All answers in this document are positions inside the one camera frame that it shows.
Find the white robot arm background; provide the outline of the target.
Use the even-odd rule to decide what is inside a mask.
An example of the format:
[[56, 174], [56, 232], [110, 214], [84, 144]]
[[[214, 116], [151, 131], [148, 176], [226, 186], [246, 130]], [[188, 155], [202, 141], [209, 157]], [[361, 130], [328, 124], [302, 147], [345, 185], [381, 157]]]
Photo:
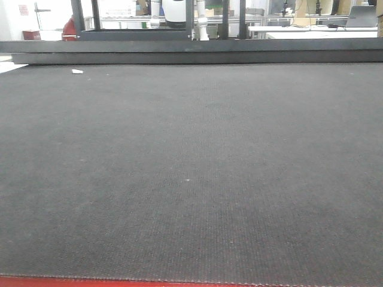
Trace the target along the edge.
[[[208, 19], [206, 16], [205, 1], [196, 1], [197, 3], [197, 26], [201, 41], [208, 41], [207, 33]], [[167, 28], [184, 29], [187, 24], [186, 13], [187, 1], [150, 1], [150, 27], [158, 29], [160, 27], [160, 10], [163, 11]]]

